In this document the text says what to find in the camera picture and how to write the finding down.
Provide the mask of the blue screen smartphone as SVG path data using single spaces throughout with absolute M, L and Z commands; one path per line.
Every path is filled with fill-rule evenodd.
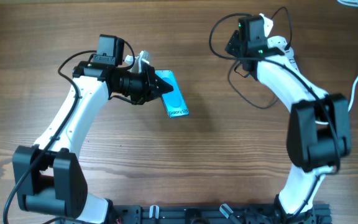
M 179 89 L 174 73 L 171 70 L 156 70 L 155 73 L 163 81 L 173 87 L 173 91 L 162 95 L 162 101 L 165 105 L 168 116 L 170 118 L 188 116 L 189 110 Z

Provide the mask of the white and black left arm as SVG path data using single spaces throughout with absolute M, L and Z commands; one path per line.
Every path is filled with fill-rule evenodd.
M 13 154 L 12 194 L 25 212 L 82 223 L 117 223 L 113 202 L 88 191 L 78 161 L 85 137 L 111 98 L 143 105 L 174 87 L 147 62 L 132 73 L 112 64 L 82 61 L 69 81 L 70 92 L 48 129 L 31 147 L 19 146 Z

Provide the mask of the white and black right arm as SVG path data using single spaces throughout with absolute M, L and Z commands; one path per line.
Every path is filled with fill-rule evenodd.
M 225 50 L 290 112 L 287 153 L 292 167 L 277 207 L 282 221 L 295 223 L 310 216 L 322 181 L 338 174 L 341 159 L 351 153 L 349 112 L 344 95 L 329 94 L 300 73 L 290 43 L 269 36 L 272 27 L 263 14 L 243 14 Z

